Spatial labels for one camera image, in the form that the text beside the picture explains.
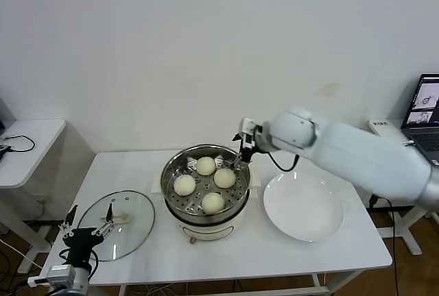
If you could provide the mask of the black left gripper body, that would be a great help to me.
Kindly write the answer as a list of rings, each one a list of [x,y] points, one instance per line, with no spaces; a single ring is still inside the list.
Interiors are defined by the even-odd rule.
[[[63,236],[63,242],[68,249],[65,263],[88,265],[93,248],[103,243],[103,241],[104,237],[101,232],[96,232],[96,227],[72,229]]]

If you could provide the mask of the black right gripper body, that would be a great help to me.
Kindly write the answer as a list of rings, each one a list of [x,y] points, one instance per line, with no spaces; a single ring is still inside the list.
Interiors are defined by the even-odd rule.
[[[264,121],[261,125],[255,124],[253,127],[252,137],[254,141],[254,152],[270,153],[274,151],[272,137],[270,136],[269,121]]]

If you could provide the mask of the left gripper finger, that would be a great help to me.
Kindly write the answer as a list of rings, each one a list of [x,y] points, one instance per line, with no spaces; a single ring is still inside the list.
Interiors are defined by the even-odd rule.
[[[60,232],[62,233],[62,237],[66,238],[73,234],[73,222],[75,218],[76,211],[78,209],[77,205],[74,205],[70,211],[67,213],[65,219],[62,221],[61,224],[58,225],[58,228]]]
[[[107,236],[113,230],[114,225],[112,204],[110,203],[106,216],[104,217],[104,222],[94,231],[94,234],[96,236]]]

